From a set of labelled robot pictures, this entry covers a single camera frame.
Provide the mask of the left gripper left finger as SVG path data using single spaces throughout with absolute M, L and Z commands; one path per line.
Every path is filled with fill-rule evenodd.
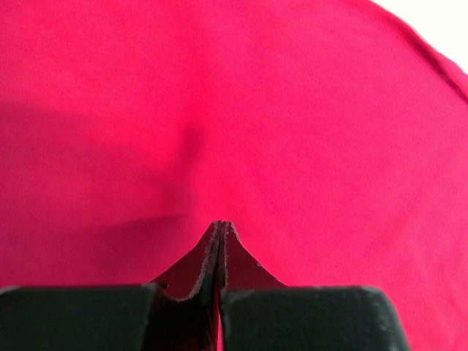
M 2 350 L 215 350 L 222 223 L 147 283 L 1 290 Z

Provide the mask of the crimson pink t shirt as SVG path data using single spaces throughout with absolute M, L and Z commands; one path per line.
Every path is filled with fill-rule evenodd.
M 370 1 L 3 1 L 1 285 L 153 279 L 217 219 L 467 348 L 467 75 Z

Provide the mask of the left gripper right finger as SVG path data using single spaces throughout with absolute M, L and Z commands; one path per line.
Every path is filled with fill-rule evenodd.
M 219 308 L 225 350 L 409 350 L 399 316 L 373 287 L 288 287 L 219 231 Z

